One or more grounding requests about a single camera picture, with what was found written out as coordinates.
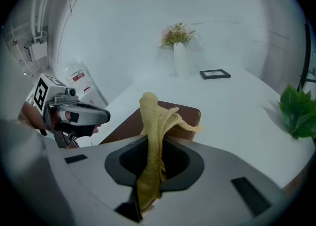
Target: towel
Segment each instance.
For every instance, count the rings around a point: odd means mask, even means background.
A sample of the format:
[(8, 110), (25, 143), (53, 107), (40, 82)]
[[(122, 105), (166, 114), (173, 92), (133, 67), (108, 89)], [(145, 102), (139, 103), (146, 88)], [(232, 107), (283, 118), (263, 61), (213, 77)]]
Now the towel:
[(160, 198), (160, 184), (166, 181), (166, 170), (162, 161), (162, 139), (165, 133), (175, 125), (193, 132), (202, 130), (202, 127), (192, 127), (182, 120), (176, 113), (178, 107), (165, 109), (158, 106), (158, 99), (151, 92), (145, 93), (139, 103), (144, 124), (141, 135), (148, 136), (147, 165), (137, 180), (139, 207), (145, 210), (155, 199)]

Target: hand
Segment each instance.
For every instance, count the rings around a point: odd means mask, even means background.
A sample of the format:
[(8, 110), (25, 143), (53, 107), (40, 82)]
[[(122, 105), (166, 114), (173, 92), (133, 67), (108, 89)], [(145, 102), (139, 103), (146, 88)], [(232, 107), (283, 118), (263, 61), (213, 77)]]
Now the hand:
[[(61, 122), (59, 111), (52, 111), (50, 113), (50, 118), (51, 118), (53, 128)], [(70, 112), (66, 112), (66, 118), (67, 120), (70, 120)], [(98, 133), (99, 132), (98, 127), (100, 126), (101, 125), (96, 125), (94, 130), (92, 131), (92, 134)]]

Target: white table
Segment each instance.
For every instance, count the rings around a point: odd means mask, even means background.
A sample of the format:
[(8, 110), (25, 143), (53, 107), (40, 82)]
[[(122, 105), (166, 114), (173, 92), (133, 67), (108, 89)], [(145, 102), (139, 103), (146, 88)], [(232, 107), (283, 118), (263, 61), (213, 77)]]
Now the white table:
[(286, 186), (305, 167), (315, 151), (311, 138), (294, 140), (286, 133), (277, 102), (280, 96), (244, 70), (227, 70), (231, 78), (203, 80), (199, 74), (180, 80), (159, 77), (132, 84), (109, 104), (109, 123), (80, 146), (98, 145), (138, 107), (147, 91), (160, 101), (198, 108), (204, 131), (194, 141), (229, 151)]

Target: white container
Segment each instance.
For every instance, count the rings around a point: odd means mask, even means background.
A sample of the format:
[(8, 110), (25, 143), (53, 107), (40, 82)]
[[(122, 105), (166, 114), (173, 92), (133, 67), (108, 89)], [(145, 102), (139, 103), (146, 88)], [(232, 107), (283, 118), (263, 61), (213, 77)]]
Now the white container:
[(185, 79), (190, 76), (190, 67), (187, 60), (186, 48), (181, 42), (173, 45), (174, 64), (180, 79)]

